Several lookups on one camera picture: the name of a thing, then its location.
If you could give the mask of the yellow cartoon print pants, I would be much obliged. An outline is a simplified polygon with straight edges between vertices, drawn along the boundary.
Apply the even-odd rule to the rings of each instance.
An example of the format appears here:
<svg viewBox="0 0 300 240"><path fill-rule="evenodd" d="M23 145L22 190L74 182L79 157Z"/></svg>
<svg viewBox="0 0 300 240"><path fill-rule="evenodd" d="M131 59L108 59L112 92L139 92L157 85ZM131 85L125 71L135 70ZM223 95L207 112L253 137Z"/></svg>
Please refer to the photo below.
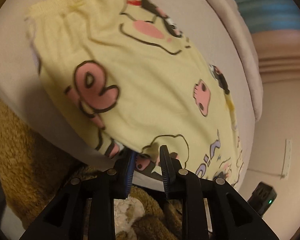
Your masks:
<svg viewBox="0 0 300 240"><path fill-rule="evenodd" d="M243 168L234 103L208 64L150 0L47 0L26 14L39 78L93 149L137 153L135 169L161 180L159 150L198 177L237 186Z"/></svg>

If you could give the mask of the black device with green light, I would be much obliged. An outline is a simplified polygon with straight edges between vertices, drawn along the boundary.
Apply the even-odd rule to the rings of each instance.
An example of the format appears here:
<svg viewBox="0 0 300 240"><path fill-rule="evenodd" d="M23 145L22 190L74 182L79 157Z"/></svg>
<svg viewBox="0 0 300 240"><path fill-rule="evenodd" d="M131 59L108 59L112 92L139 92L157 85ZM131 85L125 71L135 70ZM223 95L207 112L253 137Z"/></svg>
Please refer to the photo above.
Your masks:
<svg viewBox="0 0 300 240"><path fill-rule="evenodd" d="M248 204L259 214L260 217L266 213L271 204L277 198L274 188L264 182L260 182L248 199Z"/></svg>

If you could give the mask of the pink curtain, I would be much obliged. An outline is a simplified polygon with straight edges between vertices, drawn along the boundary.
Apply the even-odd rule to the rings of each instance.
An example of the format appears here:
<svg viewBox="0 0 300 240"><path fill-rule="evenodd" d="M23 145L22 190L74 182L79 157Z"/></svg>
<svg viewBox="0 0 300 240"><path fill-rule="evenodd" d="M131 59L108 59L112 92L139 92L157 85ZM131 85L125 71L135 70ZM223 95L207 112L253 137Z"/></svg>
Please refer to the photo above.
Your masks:
<svg viewBox="0 0 300 240"><path fill-rule="evenodd" d="M262 31L251 36L262 83L300 80L300 30Z"/></svg>

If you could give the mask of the pink duvet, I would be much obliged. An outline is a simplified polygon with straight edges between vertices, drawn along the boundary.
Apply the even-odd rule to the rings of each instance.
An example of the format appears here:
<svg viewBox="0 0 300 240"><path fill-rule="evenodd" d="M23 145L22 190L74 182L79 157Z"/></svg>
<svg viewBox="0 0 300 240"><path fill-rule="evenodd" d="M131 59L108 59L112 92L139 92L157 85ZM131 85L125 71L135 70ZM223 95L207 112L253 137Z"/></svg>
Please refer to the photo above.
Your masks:
<svg viewBox="0 0 300 240"><path fill-rule="evenodd" d="M235 0L206 0L220 18L239 55L248 83L255 120L262 115L263 86L252 36Z"/></svg>

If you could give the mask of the teal curtain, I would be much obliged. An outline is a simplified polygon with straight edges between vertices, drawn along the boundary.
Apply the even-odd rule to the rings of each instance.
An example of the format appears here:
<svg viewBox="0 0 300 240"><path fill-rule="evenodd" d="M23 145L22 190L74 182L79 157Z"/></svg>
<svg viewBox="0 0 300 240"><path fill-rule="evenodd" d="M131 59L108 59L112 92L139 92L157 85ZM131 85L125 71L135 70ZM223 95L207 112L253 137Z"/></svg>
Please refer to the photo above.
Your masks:
<svg viewBox="0 0 300 240"><path fill-rule="evenodd" d="M300 9L293 0L235 0L249 31L300 30Z"/></svg>

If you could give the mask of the white wall power strip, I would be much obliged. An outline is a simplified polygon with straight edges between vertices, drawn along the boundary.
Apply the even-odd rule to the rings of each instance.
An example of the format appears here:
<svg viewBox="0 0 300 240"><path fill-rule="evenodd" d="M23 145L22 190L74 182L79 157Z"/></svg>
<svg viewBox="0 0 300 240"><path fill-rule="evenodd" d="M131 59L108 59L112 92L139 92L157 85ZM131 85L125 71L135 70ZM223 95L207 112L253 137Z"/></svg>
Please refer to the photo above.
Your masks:
<svg viewBox="0 0 300 240"><path fill-rule="evenodd" d="M292 159L292 142L292 139L285 140L285 153L281 172L281 179L283 180L287 180L289 177Z"/></svg>

